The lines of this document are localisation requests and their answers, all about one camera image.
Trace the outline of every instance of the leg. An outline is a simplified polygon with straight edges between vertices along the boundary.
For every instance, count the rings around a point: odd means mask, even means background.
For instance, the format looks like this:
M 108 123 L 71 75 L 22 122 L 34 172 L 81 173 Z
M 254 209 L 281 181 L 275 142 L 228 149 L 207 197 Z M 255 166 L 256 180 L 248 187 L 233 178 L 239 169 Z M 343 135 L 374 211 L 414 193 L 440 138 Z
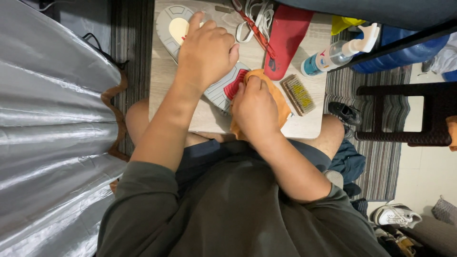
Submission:
M 149 125 L 149 97 L 133 104 L 125 115 L 127 131 L 134 145 L 140 140 Z M 185 147 L 208 141 L 207 138 L 194 133 L 188 133 Z
M 320 134 L 315 139 L 295 139 L 325 153 L 330 160 L 333 159 L 344 138 L 343 123 L 331 114 L 322 116 Z

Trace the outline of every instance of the blue cloth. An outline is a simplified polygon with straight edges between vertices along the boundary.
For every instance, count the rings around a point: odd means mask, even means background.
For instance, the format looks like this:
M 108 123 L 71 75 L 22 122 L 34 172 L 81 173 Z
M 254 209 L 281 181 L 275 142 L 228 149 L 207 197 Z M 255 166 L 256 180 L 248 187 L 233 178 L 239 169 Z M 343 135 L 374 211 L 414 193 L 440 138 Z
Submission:
M 338 152 L 333 157 L 329 170 L 334 170 L 343 175 L 344 184 L 349 184 L 362 174 L 365 168 L 365 156 L 357 153 L 356 148 L 347 139 L 341 143 Z

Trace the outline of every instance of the tile floor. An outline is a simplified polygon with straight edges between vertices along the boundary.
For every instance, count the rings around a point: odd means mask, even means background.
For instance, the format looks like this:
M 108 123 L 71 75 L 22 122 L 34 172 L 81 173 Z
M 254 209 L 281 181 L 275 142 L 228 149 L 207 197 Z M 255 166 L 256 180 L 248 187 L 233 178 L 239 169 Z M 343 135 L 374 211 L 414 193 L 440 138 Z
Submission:
M 411 84 L 443 82 L 441 75 L 421 74 L 421 64 L 414 64 Z M 420 131 L 424 98 L 408 98 L 411 111 L 406 118 L 405 131 Z M 431 214 L 440 195 L 457 206 L 457 152 L 448 147 L 409 147 L 402 144 L 399 176 L 393 203 L 403 203 L 420 215 Z M 368 214 L 386 202 L 369 202 Z

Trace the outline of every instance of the white sneaker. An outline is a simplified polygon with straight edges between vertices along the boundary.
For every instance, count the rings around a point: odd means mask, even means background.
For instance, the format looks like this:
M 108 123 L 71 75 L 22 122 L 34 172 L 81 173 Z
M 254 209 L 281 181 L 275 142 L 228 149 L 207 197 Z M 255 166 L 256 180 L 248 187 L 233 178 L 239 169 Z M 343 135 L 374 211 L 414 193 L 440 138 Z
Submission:
M 398 224 L 402 227 L 414 228 L 422 221 L 422 217 L 403 204 L 389 204 L 376 209 L 370 220 L 376 225 Z

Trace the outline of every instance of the chair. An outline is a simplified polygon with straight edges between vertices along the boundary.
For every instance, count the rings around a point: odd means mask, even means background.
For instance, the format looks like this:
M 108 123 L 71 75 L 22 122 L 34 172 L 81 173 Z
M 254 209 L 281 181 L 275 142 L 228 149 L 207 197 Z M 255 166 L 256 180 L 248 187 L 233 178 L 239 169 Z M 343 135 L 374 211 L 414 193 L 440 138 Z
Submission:
M 452 142 L 446 118 L 457 115 L 457 83 L 425 83 L 398 86 L 361 86 L 358 96 L 374 96 L 372 132 L 356 132 L 357 140 L 408 143 L 409 146 L 449 146 Z M 383 132 L 384 96 L 423 96 L 421 132 Z

